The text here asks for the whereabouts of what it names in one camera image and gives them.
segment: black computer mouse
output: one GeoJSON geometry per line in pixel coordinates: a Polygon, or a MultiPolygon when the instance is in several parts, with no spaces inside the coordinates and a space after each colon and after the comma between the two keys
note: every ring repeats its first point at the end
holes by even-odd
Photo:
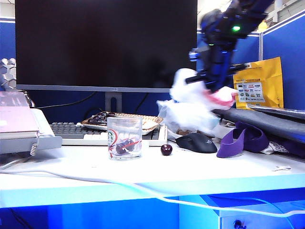
{"type": "Polygon", "coordinates": [[[200,133],[191,133],[176,139],[179,147],[198,153],[216,153],[217,147],[207,136],[200,133]]]}

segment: desk surface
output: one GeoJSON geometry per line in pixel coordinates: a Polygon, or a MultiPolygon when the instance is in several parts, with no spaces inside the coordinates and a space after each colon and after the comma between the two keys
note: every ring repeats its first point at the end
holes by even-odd
{"type": "MultiPolygon", "coordinates": [[[[200,154],[174,146],[170,156],[145,147],[141,158],[113,161],[104,146],[63,146],[38,151],[36,161],[10,169],[137,183],[164,196],[184,196],[305,187],[305,160],[243,152],[232,158],[200,154]],[[273,171],[276,166],[291,170],[273,171]]],[[[117,184],[58,178],[44,173],[0,174],[0,208],[152,198],[117,184]]]]}

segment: yellow package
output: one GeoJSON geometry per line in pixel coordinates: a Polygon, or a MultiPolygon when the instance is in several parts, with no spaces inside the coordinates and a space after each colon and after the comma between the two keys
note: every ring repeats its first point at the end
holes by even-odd
{"type": "Polygon", "coordinates": [[[236,108],[247,109],[246,104],[284,107],[281,58],[249,63],[249,68],[233,76],[238,90],[236,108]]]}

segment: pink notebook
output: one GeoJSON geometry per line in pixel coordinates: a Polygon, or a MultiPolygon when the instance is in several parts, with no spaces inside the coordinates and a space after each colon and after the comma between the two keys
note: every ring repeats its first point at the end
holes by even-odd
{"type": "Polygon", "coordinates": [[[0,140],[38,137],[39,127],[22,92],[0,92],[0,140]]]}

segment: dark red cherry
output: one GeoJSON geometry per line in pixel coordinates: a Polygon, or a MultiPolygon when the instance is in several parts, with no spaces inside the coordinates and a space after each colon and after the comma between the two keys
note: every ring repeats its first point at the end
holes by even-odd
{"type": "Polygon", "coordinates": [[[165,144],[161,146],[161,152],[164,156],[168,156],[172,153],[173,147],[171,145],[165,144]]]}
{"type": "Polygon", "coordinates": [[[128,139],[124,142],[124,146],[128,151],[134,150],[134,142],[131,139],[128,139]]]}
{"type": "Polygon", "coordinates": [[[125,148],[124,144],[122,144],[122,143],[121,143],[121,144],[117,144],[115,150],[116,150],[116,152],[117,152],[118,154],[127,153],[126,148],[125,148]]]}

